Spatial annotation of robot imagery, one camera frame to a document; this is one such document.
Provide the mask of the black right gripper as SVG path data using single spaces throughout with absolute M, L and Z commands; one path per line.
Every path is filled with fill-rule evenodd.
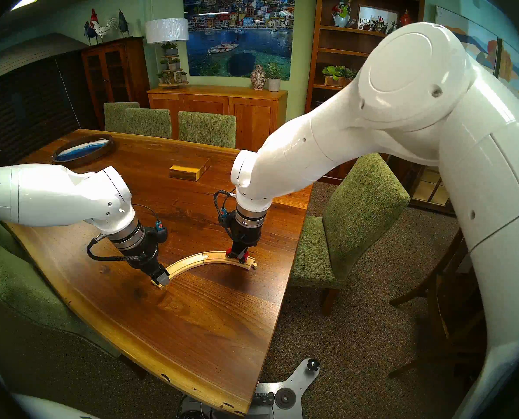
M 262 226 L 246 227 L 241 224 L 231 224 L 230 233 L 233 239 L 230 255 L 237 256 L 238 261 L 248 260 L 248 247 L 254 247 L 261 238 Z

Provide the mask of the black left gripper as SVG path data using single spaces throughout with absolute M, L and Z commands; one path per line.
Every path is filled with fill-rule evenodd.
M 128 263 L 141 270 L 151 278 L 158 288 L 164 288 L 170 282 L 170 274 L 158 261 L 158 243 L 156 241 L 142 241 L 132 249 L 127 250 L 127 256 L 134 257 Z

